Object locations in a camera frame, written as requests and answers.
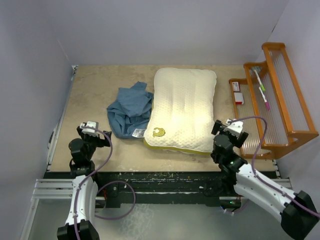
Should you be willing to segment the white and yellow pillow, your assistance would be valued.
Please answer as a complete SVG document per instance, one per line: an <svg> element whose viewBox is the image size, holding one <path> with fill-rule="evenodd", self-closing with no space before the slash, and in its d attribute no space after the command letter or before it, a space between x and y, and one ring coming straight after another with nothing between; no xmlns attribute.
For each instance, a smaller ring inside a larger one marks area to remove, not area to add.
<svg viewBox="0 0 320 240"><path fill-rule="evenodd" d="M216 84L212 70L159 69L154 76L144 143L154 149L209 155L213 150Z"/></svg>

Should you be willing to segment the blue pillowcase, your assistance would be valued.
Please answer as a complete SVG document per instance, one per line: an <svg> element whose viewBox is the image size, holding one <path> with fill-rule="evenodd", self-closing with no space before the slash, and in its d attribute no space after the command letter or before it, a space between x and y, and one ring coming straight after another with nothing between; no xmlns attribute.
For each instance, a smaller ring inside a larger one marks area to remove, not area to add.
<svg viewBox="0 0 320 240"><path fill-rule="evenodd" d="M106 111L113 134L120 139L134 139L136 129L145 130L150 120L154 94L146 90L147 83L120 87L116 99Z"/></svg>

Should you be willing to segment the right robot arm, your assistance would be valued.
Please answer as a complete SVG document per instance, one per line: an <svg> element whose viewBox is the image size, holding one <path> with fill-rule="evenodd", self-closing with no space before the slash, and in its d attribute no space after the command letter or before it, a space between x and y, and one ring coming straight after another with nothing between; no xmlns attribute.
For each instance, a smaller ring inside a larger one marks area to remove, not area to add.
<svg viewBox="0 0 320 240"><path fill-rule="evenodd" d="M248 137L243 119L216 120L211 158L218 164L226 180L222 190L252 201L280 222L281 228L294 240L303 240L320 221L320 214L304 191L294 192L271 180L234 152Z"/></svg>

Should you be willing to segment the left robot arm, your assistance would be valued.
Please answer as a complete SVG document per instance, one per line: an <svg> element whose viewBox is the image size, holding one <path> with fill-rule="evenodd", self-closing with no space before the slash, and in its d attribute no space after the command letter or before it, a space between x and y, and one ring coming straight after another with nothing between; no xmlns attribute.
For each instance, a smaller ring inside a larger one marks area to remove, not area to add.
<svg viewBox="0 0 320 240"><path fill-rule="evenodd" d="M72 177L72 200L65 225L57 230L59 240L98 240L94 227L95 198L103 191L103 184L95 177L92 156L96 148L110 147L112 133L99 131L98 122L83 122L77 127L79 138L73 139L68 148Z"/></svg>

